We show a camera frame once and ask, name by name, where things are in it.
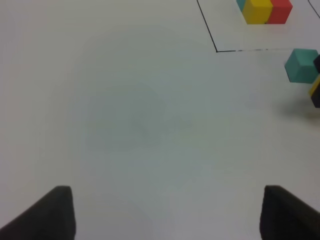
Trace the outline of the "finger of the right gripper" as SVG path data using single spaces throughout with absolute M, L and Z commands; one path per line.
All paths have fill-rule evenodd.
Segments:
M 311 100 L 315 108 L 320 108 L 320 88 L 319 87 L 317 87 L 313 91 L 311 95 Z
M 318 55 L 318 56 L 314 59 L 313 64 L 314 64 L 317 72 L 320 73 L 320 55 Z

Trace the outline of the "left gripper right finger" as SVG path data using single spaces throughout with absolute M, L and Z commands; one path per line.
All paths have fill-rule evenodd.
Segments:
M 267 185 L 259 232 L 263 240 L 318 240 L 320 212 L 283 187 Z

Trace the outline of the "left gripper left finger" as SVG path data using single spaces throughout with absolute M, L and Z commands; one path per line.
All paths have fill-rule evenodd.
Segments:
M 56 186 L 0 229 L 2 240 L 74 240 L 76 217 L 70 186 Z

